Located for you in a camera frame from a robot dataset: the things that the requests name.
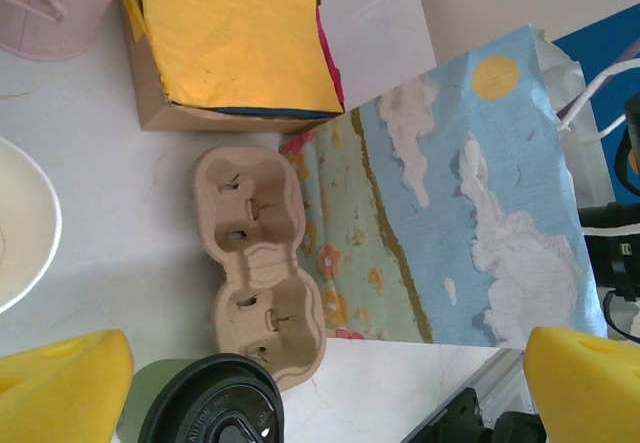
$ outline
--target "paper gift bag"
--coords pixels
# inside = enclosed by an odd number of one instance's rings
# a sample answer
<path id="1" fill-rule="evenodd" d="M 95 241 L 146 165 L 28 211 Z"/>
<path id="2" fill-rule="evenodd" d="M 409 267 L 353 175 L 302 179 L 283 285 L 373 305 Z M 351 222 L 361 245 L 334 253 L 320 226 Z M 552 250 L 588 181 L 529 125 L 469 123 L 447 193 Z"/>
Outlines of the paper gift bag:
<path id="1" fill-rule="evenodd" d="M 329 334 L 604 335 L 556 123 L 525 27 L 288 142 Z"/>

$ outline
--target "yellow paper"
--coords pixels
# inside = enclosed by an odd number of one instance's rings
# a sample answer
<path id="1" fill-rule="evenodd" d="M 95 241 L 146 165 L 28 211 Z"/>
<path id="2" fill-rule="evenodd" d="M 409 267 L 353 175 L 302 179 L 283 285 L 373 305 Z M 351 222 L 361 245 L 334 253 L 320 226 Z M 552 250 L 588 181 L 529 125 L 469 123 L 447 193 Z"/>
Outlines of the yellow paper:
<path id="1" fill-rule="evenodd" d="M 141 0 L 172 101 L 341 112 L 316 0 Z"/>

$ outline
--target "table surface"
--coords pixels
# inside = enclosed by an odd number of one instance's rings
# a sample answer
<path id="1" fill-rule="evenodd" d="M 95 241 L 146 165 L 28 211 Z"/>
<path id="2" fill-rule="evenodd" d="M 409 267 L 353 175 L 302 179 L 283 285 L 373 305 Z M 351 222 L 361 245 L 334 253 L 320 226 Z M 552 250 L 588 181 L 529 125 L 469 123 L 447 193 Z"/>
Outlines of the table surface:
<path id="1" fill-rule="evenodd" d="M 353 104 L 433 65 L 424 18 L 411 13 L 413 0 L 371 1 L 382 1 L 379 13 L 366 0 L 352 2 L 369 6 L 374 26 L 367 31 L 374 34 L 382 22 L 399 34 L 382 39 L 386 53 L 375 54 L 380 42 L 367 38 L 361 44 L 375 60 L 365 61 L 366 52 L 359 52 L 351 66 L 345 63 L 343 74 L 352 75 L 345 92 Z M 410 11 L 403 13 L 402 5 Z M 352 49 L 338 10 L 336 5 L 323 17 L 340 66 Z M 399 25 L 389 11 L 410 24 Z M 51 268 L 0 315 L 0 355 L 120 328 L 136 369 L 162 358 L 206 356 L 212 351 L 209 312 L 222 273 L 201 249 L 188 173 L 210 147 L 275 148 L 279 136 L 140 131 L 116 8 L 86 54 L 44 63 L 0 51 L 0 67 L 0 135 L 42 166 L 63 213 Z M 286 440 L 399 441 L 495 351 L 331 339 L 313 378 L 283 394 Z"/>

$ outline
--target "white cup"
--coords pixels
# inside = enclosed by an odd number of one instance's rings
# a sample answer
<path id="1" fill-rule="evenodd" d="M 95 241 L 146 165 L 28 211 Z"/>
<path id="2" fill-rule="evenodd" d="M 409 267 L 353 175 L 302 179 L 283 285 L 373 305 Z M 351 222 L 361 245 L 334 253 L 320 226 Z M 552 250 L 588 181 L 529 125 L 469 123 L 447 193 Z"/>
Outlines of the white cup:
<path id="1" fill-rule="evenodd" d="M 62 216 L 44 171 L 0 138 L 0 313 L 42 278 L 60 242 Z"/>

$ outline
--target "black lid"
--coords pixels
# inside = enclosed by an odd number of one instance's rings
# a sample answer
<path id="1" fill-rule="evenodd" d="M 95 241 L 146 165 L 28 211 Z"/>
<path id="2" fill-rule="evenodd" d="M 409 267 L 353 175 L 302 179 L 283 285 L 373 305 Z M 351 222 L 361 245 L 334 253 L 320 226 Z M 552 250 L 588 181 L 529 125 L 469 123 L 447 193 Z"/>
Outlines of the black lid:
<path id="1" fill-rule="evenodd" d="M 178 373 L 154 400 L 138 443 L 281 443 L 284 409 L 267 371 L 218 354 Z"/>

